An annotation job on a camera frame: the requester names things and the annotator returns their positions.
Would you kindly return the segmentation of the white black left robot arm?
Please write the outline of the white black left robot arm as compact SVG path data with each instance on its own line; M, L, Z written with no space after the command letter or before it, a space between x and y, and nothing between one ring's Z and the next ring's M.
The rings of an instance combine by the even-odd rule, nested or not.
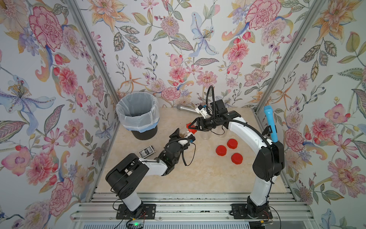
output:
M127 210L137 213L142 210L144 204L137 195L136 189L144 177L166 176L174 170L180 160L185 166L189 166L184 152L194 141L194 133L176 129L169 136L168 143L158 157L148 160L131 153L107 173L105 180Z

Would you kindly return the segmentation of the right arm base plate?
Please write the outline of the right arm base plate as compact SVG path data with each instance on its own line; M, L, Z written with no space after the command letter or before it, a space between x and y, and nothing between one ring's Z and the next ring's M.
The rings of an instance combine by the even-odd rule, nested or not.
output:
M234 219L272 219L272 213L268 204L256 206L253 204L232 204L229 215Z

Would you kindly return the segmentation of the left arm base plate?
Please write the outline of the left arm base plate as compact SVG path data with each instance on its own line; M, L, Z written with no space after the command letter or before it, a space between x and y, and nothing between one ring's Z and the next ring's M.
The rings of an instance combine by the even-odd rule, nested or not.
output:
M136 210L131 211L125 204L120 204L116 219L155 219L156 204L142 203Z

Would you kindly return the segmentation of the black bin with white liner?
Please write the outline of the black bin with white liner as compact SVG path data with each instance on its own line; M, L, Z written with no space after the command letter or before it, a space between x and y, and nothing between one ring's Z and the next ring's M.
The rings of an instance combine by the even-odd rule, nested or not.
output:
M121 124L138 140L153 138L160 120L158 99L147 92L136 92L123 97L116 105Z

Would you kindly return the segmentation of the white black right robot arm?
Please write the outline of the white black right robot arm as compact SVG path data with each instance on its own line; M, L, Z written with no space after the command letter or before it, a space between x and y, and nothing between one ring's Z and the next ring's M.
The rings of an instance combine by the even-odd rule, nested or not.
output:
M274 125L268 127L267 132L260 133L238 112L228 111L222 100L212 102L210 109L200 105L194 111L201 116L190 124L190 128L209 132L223 126L250 146L255 153L252 168L256 179L246 208L256 213L268 207L271 188L285 167L284 146L278 141Z

